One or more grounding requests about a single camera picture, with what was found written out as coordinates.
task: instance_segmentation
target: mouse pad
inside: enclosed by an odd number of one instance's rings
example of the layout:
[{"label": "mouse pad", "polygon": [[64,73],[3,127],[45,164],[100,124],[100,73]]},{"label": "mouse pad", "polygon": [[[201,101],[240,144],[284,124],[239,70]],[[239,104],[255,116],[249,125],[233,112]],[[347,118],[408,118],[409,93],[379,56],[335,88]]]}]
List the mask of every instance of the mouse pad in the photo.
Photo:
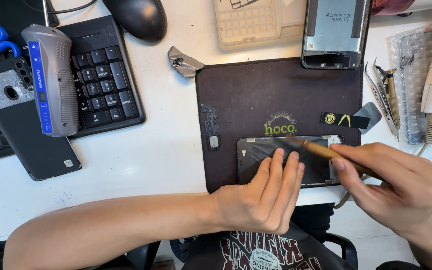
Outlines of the mouse pad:
[{"label": "mouse pad", "polygon": [[205,66],[196,92],[208,192],[238,183],[240,138],[340,135],[360,145],[358,129],[320,121],[361,109],[362,83],[362,69],[303,69],[299,58]]}]

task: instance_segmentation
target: black sticker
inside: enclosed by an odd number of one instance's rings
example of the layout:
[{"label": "black sticker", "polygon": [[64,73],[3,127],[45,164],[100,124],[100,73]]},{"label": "black sticker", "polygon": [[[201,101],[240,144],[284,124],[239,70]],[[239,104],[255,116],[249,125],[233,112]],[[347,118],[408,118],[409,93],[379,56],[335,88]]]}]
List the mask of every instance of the black sticker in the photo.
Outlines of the black sticker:
[{"label": "black sticker", "polygon": [[360,129],[367,129],[370,118],[354,116],[349,114],[340,114],[332,112],[322,112],[321,124],[334,126],[347,126]]}]

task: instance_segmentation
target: desk surface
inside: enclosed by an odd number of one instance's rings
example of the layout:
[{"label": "desk surface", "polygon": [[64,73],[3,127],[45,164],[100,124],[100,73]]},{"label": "desk surface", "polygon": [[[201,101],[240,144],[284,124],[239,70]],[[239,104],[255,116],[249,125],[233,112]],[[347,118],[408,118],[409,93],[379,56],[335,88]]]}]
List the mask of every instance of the desk surface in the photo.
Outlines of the desk surface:
[{"label": "desk surface", "polygon": [[[86,2],[73,0],[71,7]],[[148,46],[125,34],[147,113],[146,123],[73,140],[72,146],[83,169],[54,179],[32,181],[16,156],[0,159],[0,241],[31,218],[90,201],[207,192],[195,81],[181,77],[171,68],[167,57],[171,46],[207,65],[301,54],[300,41],[222,51],[218,46],[211,0],[162,2],[169,27],[160,44]],[[57,10],[69,8],[64,0],[52,0],[52,3]],[[61,25],[67,25],[109,14],[102,1],[98,1],[88,9],[58,17]],[[432,10],[416,12],[407,18],[372,17],[366,60],[378,57],[379,65],[389,67],[386,38],[429,23],[432,23]],[[363,104],[369,101],[375,102],[375,98],[365,81]],[[363,144],[377,141],[398,147],[383,120],[362,137]],[[432,160],[432,146],[424,157]],[[340,186],[303,189],[297,204],[336,202],[343,193]]]}]

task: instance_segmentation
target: hoco logo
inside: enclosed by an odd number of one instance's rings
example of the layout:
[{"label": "hoco logo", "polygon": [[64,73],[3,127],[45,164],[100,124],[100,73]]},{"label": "hoco logo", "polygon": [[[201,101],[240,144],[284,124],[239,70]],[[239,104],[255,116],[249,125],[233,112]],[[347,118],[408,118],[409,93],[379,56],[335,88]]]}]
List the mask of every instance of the hoco logo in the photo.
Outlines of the hoco logo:
[{"label": "hoco logo", "polygon": [[267,137],[276,136],[278,134],[290,134],[296,136],[298,130],[296,129],[296,118],[287,111],[277,111],[271,114],[264,123],[264,134]]}]

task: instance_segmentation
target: person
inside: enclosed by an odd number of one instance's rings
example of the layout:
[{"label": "person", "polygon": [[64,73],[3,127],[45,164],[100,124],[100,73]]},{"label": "person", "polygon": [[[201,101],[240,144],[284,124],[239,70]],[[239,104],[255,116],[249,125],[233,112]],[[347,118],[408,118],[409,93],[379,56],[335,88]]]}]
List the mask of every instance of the person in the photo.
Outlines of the person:
[{"label": "person", "polygon": [[[432,269],[432,163],[380,143],[331,148],[345,157],[332,162],[356,204],[405,238],[419,264]],[[291,222],[304,164],[293,152],[283,169],[283,153],[277,149],[264,159],[247,185],[206,195],[114,198],[33,218],[9,236],[3,268],[103,269],[136,247],[199,235],[185,252],[184,270],[354,269]],[[364,184],[346,158],[387,182]],[[420,268],[389,262],[378,268],[383,269]]]}]

